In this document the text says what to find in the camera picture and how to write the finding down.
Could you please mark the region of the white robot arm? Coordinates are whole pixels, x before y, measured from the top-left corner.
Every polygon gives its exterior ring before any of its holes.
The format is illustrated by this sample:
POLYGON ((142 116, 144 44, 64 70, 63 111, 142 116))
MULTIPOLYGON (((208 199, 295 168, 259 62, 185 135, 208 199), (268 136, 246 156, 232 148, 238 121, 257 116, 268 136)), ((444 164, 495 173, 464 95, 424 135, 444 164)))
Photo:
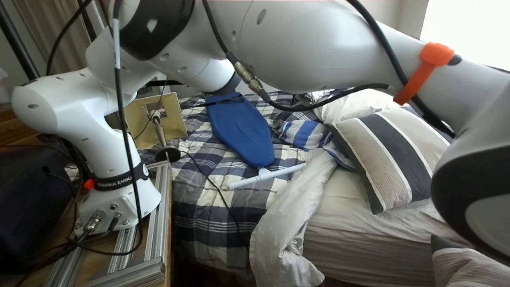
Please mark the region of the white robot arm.
POLYGON ((204 92, 246 76, 284 90, 385 84, 399 101, 418 100, 455 132, 432 176, 436 205, 479 250, 507 259, 509 226, 487 210, 510 194, 510 73, 437 52, 354 0, 115 0, 85 68, 20 85, 12 105, 118 173, 128 159, 104 117, 158 73, 204 92))

